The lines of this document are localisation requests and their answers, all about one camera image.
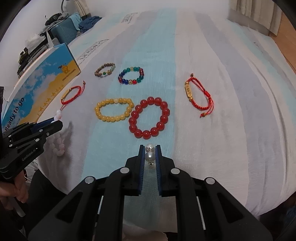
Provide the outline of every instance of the box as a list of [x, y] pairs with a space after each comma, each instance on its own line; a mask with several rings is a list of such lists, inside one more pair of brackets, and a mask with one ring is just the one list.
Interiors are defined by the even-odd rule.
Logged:
[[47, 50], [15, 86], [2, 113], [2, 130], [37, 122], [49, 103], [80, 72], [66, 44]]

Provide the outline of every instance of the bracelet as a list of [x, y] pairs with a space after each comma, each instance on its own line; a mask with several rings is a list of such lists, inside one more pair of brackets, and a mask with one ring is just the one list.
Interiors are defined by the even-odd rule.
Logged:
[[[122, 115], [117, 115], [117, 116], [104, 116], [100, 112], [100, 108], [107, 104], [128, 104], [128, 107], [126, 108], [126, 111]], [[115, 122], [115, 121], [120, 121], [124, 120], [126, 117], [129, 117], [130, 112], [132, 111], [132, 108], [134, 108], [135, 105], [131, 99], [126, 99], [126, 98], [118, 98], [118, 99], [105, 99], [101, 102], [99, 102], [96, 107], [94, 108], [96, 112], [96, 116], [106, 122]]]
[[[195, 101], [193, 100], [193, 97], [192, 97], [192, 92], [191, 92], [190, 86], [189, 86], [190, 81], [192, 81], [204, 93], [204, 95], [207, 97], [208, 106], [202, 107], [202, 106], [199, 106], [198, 104], [195, 103]], [[192, 105], [195, 108], [197, 108], [199, 110], [208, 110], [206, 113], [201, 113], [200, 118], [205, 117], [206, 115], [209, 115], [210, 113], [213, 112], [213, 110], [214, 110], [214, 101], [212, 100], [211, 95], [209, 94], [209, 92], [207, 92], [205, 90], [205, 88], [202, 86], [202, 84], [199, 82], [199, 80], [197, 78], [193, 77], [193, 74], [191, 74], [190, 78], [185, 82], [185, 91], [186, 91], [186, 94], [187, 94], [187, 97], [188, 97], [189, 101], [192, 103]]]
[[[126, 79], [123, 79], [123, 76], [127, 73], [127, 72], [130, 72], [130, 71], [139, 71], [140, 73], [140, 76], [139, 78], [137, 78], [136, 80], [126, 80]], [[118, 81], [119, 83], [121, 84], [130, 84], [130, 85], [135, 85], [136, 83], [140, 83], [142, 81], [142, 79], [144, 79], [144, 70], [140, 67], [130, 67], [130, 68], [127, 68], [127, 69], [124, 69], [118, 76]]]
[[[76, 95], [74, 95], [71, 99], [64, 101], [65, 98], [67, 97], [67, 95], [73, 90], [73, 89], [77, 89], [78, 88], [78, 92]], [[75, 100], [78, 96], [80, 96], [83, 91], [85, 89], [85, 81], [83, 81], [83, 87], [81, 88], [81, 86], [77, 85], [77, 86], [73, 86], [71, 87], [66, 93], [63, 94], [63, 96], [61, 97], [61, 104], [63, 105], [61, 107], [61, 110], [63, 109], [63, 107], [69, 103], [71, 103], [73, 100]]]
[[[110, 70], [107, 70], [107, 72], [103, 72], [100, 73], [100, 71], [105, 68], [105, 67], [111, 67]], [[112, 74], [113, 70], [115, 69], [115, 64], [114, 63], [106, 63], [106, 64], [103, 64], [101, 67], [99, 67], [96, 72], [94, 73], [95, 76], [97, 77], [103, 77], [104, 75], [106, 74]]]
[[[148, 105], [159, 106], [162, 110], [162, 115], [160, 117], [160, 121], [156, 123], [156, 127], [152, 127], [150, 131], [145, 130], [141, 131], [136, 126], [137, 119], [139, 118], [139, 114], [143, 111], [143, 108], [146, 108]], [[135, 110], [131, 113], [131, 118], [128, 120], [130, 126], [129, 130], [131, 133], [134, 133], [136, 138], [143, 137], [144, 139], [149, 139], [151, 136], [158, 136], [159, 131], [163, 131], [165, 128], [165, 124], [168, 122], [168, 116], [170, 115], [170, 110], [168, 109], [168, 104], [165, 101], [162, 101], [161, 98], [153, 98], [148, 97], [147, 100], [141, 100], [139, 105], [136, 105]]]

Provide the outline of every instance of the red beaded bracelet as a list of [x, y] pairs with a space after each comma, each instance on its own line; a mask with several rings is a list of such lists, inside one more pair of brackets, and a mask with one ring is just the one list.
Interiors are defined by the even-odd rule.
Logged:
[[[159, 106], [162, 110], [162, 116], [160, 117], [160, 121], [156, 123], [156, 127], [152, 127], [150, 131], [145, 130], [141, 131], [137, 128], [137, 119], [139, 118], [139, 114], [143, 111], [143, 108], [146, 108], [148, 105]], [[168, 122], [168, 116], [170, 115], [170, 110], [168, 109], [168, 104], [165, 101], [162, 101], [161, 98], [153, 98], [148, 97], [147, 100], [141, 100], [140, 105], [135, 106], [135, 110], [131, 113], [131, 118], [128, 120], [130, 126], [129, 130], [131, 133], [134, 133], [136, 138], [143, 137], [144, 139], [149, 139], [151, 136], [158, 136], [159, 131], [163, 131], [165, 128], [165, 124]]]
[[[76, 95], [74, 95], [71, 99], [67, 100], [67, 101], [64, 101], [64, 99], [67, 97], [67, 95], [73, 90], [73, 89], [77, 89], [78, 88], [78, 92]], [[61, 104], [63, 105], [61, 107], [61, 110], [63, 109], [63, 107], [69, 103], [71, 103], [73, 100], [75, 100], [78, 96], [80, 96], [83, 91], [85, 89], [85, 81], [83, 81], [83, 87], [81, 88], [81, 86], [79, 85], [76, 85], [76, 86], [73, 86], [71, 87], [66, 93], [63, 94], [63, 96], [61, 97]]]

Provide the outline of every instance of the multicolored beaded bracelet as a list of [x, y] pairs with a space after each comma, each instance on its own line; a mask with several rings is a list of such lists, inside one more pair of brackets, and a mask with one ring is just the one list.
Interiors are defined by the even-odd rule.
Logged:
[[[123, 76], [127, 73], [127, 72], [130, 72], [130, 71], [139, 71], [140, 72], [140, 76], [139, 78], [137, 78], [136, 80], [126, 80], [123, 78]], [[144, 70], [140, 67], [130, 67], [130, 68], [127, 68], [127, 69], [124, 69], [118, 76], [118, 81], [119, 83], [121, 84], [130, 84], [130, 85], [135, 85], [136, 83], [140, 83], [142, 81], [142, 79], [144, 79]]]
[[[107, 70], [107, 72], [103, 72], [103, 74], [100, 73], [100, 71], [105, 67], [111, 67], [111, 69]], [[104, 77], [104, 76], [106, 76], [106, 74], [112, 74], [114, 69], [115, 69], [115, 64], [114, 63], [106, 63], [106, 64], [103, 64], [101, 67], [99, 67], [96, 70], [96, 72], [94, 73], [94, 75], [97, 76], [97, 77]]]
[[[103, 106], [107, 105], [107, 104], [128, 104], [128, 107], [126, 108], [126, 111], [122, 114], [122, 115], [117, 115], [117, 116], [104, 116], [101, 114], [100, 112], [100, 108], [102, 108]], [[129, 117], [130, 112], [133, 110], [133, 108], [135, 107], [133, 101], [131, 99], [126, 99], [126, 98], [118, 98], [118, 99], [105, 99], [101, 102], [99, 102], [96, 107], [94, 108], [95, 112], [96, 112], [96, 116], [102, 120], [102, 121], [106, 121], [106, 122], [115, 122], [115, 121], [120, 121], [120, 120], [124, 120], [126, 117]]]
[[[145, 130], [141, 131], [136, 126], [137, 119], [139, 118], [139, 114], [143, 111], [143, 108], [146, 108], [148, 105], [159, 106], [162, 110], [162, 115], [159, 119], [159, 122], [156, 123], [156, 127], [152, 127], [150, 131]], [[147, 100], [141, 100], [139, 105], [136, 105], [135, 110], [131, 113], [131, 118], [128, 120], [130, 126], [129, 130], [131, 133], [135, 135], [136, 138], [143, 137], [144, 139], [149, 139], [151, 136], [156, 137], [158, 136], [159, 131], [163, 131], [165, 128], [165, 124], [168, 122], [168, 116], [170, 115], [170, 110], [168, 109], [168, 104], [165, 101], [162, 101], [161, 98], [153, 98], [148, 97]]]

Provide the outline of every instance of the hand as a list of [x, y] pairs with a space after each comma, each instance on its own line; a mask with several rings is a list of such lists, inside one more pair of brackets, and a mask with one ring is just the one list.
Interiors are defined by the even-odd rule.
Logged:
[[9, 203], [7, 197], [16, 197], [22, 203], [28, 199], [28, 191], [24, 171], [21, 171], [15, 178], [15, 183], [0, 182], [0, 201], [6, 210], [12, 210], [13, 207]]

